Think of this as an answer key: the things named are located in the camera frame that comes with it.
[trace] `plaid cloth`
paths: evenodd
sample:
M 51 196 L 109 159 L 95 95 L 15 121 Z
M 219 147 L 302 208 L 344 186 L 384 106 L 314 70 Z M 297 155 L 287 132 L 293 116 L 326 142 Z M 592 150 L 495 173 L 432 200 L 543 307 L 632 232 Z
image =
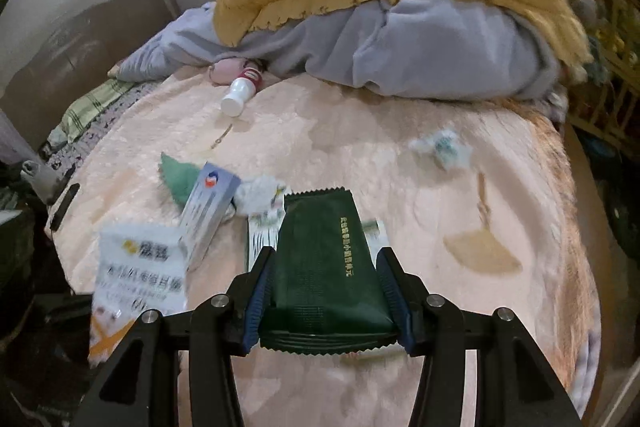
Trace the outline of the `plaid cloth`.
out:
M 60 127 L 65 132 L 68 143 L 81 136 L 96 116 L 131 89 L 133 85 L 133 82 L 107 80 L 72 103 L 60 122 Z
M 47 165 L 60 172 L 66 172 L 73 165 L 79 169 L 89 153 L 111 130 L 124 112 L 138 100 L 153 92 L 160 84 L 161 82 L 134 83 L 134 87 L 129 89 L 129 92 L 123 94 L 96 116 L 87 130 L 75 142 L 67 143 L 58 152 L 43 155 L 43 158 L 48 157 Z

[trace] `white tissue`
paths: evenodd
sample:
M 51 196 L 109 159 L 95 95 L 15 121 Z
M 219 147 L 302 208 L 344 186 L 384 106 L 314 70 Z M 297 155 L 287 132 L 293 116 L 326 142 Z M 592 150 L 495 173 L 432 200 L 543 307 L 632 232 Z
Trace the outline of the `white tissue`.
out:
M 409 142 L 409 149 L 418 154 L 433 156 L 434 161 L 445 171 L 468 169 L 473 149 L 460 141 L 452 128 L 444 128 L 429 136 L 421 136 Z
M 269 212 L 274 202 L 279 199 L 280 206 L 284 201 L 284 194 L 290 189 L 284 182 L 272 176 L 260 176 L 240 184 L 234 195 L 236 213 L 238 216 L 253 216 Z

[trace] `black object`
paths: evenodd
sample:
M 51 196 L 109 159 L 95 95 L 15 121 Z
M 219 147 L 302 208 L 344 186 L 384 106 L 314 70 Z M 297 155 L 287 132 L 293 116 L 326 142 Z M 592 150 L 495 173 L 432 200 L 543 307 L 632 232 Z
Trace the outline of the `black object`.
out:
M 0 352 L 2 339 L 18 327 L 33 299 L 33 212 L 10 211 L 0 219 Z
M 96 373 L 87 362 L 91 301 L 34 297 L 20 333 L 0 353 L 0 424 L 63 427 L 72 420 Z
M 34 294 L 52 294 L 52 293 L 71 293 L 71 287 L 66 282 L 65 273 L 60 264 L 58 253 L 53 241 L 44 233 L 44 228 L 49 220 L 49 211 L 47 206 L 40 201 L 29 182 L 24 181 L 20 177 L 22 164 L 5 165 L 0 162 L 0 187 L 6 187 L 14 192 L 18 198 L 15 202 L 16 210 L 23 210 L 29 214 L 33 214 L 33 224 L 29 226 L 31 235 L 33 235 L 33 256 L 31 259 L 31 277 L 29 281 L 30 288 L 28 292 L 31 296 Z M 7 240 L 0 243 L 0 257 L 7 255 Z M 13 298 L 9 299 L 11 306 L 15 309 L 17 306 Z M 26 306 L 21 310 L 20 315 L 26 311 Z
M 397 328 L 351 191 L 287 194 L 284 209 L 260 345 L 327 355 L 393 344 Z
M 578 128 L 613 236 L 626 256 L 640 266 L 640 163 Z
M 244 425 L 230 356 L 258 341 L 275 251 L 265 247 L 251 272 L 193 312 L 144 312 L 85 396 L 72 427 L 173 427 L 177 351 L 189 350 L 194 427 Z M 579 427 L 580 419 L 544 355 L 516 315 L 460 311 L 406 274 L 394 252 L 378 254 L 377 274 L 398 327 L 398 342 L 424 356 L 410 427 L 460 425 L 465 350 L 478 351 L 476 427 Z
M 57 232 L 60 228 L 60 224 L 62 224 L 62 220 L 65 218 L 66 211 L 68 211 L 71 201 L 73 201 L 76 194 L 78 194 L 78 190 L 80 190 L 79 183 L 74 183 L 69 187 L 65 197 L 62 199 L 62 203 L 60 203 L 56 213 L 51 218 L 51 232 Z

